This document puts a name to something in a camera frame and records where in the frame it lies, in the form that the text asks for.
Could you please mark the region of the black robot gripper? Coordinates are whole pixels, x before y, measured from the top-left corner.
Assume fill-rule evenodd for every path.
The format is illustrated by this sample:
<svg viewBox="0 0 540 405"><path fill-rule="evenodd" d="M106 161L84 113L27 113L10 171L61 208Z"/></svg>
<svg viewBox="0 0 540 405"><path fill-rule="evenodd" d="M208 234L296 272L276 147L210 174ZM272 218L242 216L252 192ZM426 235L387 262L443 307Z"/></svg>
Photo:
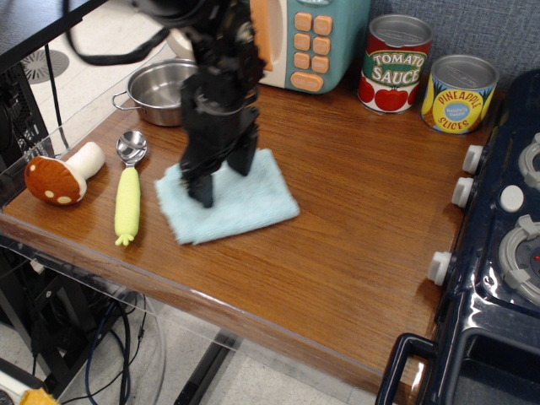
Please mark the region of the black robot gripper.
<svg viewBox="0 0 540 405"><path fill-rule="evenodd" d="M223 162L248 176L257 148L259 110L255 89L221 105L203 93L203 76L196 73L181 87L182 125L187 147L180 160L181 180L189 197L204 208L213 206L212 174Z"/></svg>

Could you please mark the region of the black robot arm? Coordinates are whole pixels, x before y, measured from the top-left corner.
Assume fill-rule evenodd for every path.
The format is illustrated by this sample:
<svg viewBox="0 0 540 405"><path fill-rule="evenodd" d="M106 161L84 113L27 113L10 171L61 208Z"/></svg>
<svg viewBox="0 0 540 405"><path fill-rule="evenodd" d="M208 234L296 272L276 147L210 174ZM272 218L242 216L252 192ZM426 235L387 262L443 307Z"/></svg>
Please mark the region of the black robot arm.
<svg viewBox="0 0 540 405"><path fill-rule="evenodd" d="M257 149L259 57L247 1L136 1L134 7L161 30L126 54L85 55L94 66L142 61L171 30L191 42L197 71L180 89L182 125L188 135L180 160L181 180L191 198L213 205L213 173L223 163L247 176Z"/></svg>

